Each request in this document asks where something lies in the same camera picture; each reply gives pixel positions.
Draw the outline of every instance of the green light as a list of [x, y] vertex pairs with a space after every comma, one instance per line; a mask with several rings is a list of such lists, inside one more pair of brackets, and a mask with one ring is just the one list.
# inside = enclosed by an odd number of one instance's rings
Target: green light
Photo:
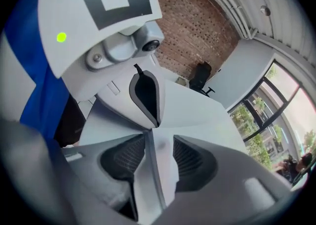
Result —
[[57, 35], [57, 41], [62, 43], [66, 40], [67, 35], [65, 33], [59, 33]]

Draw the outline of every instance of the red brick wall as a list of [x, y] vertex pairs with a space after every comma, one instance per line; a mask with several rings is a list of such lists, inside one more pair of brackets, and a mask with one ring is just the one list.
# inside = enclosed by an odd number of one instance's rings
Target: red brick wall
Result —
[[157, 58], [180, 76], [191, 78], [199, 62], [212, 66], [213, 76], [236, 47], [240, 37], [214, 0], [159, 0], [157, 20], [165, 40]]

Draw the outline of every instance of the white robot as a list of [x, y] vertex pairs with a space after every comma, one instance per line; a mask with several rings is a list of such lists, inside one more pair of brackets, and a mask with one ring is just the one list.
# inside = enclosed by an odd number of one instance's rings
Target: white robot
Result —
[[[0, 42], [0, 156], [18, 193], [45, 221], [255, 223], [254, 215], [289, 193], [242, 148], [210, 141], [206, 116], [171, 120], [183, 112], [173, 104], [170, 113], [168, 90], [188, 96], [188, 105], [196, 97], [205, 112], [211, 99], [165, 82], [154, 55], [164, 38], [155, 22], [161, 17], [158, 0], [17, 3]], [[59, 148], [52, 138], [69, 94], [97, 97], [106, 108], [99, 126], [115, 114], [116, 126], [132, 122], [137, 131]], [[93, 138], [95, 130], [85, 128]]]

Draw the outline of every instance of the blue fabric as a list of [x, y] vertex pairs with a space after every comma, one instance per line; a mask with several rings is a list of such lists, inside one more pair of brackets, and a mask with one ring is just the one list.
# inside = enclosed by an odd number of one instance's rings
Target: blue fabric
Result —
[[38, 0], [19, 0], [4, 31], [17, 59], [36, 83], [20, 122], [37, 129], [45, 139], [53, 138], [69, 92], [63, 80], [54, 77], [46, 60], [40, 40]]

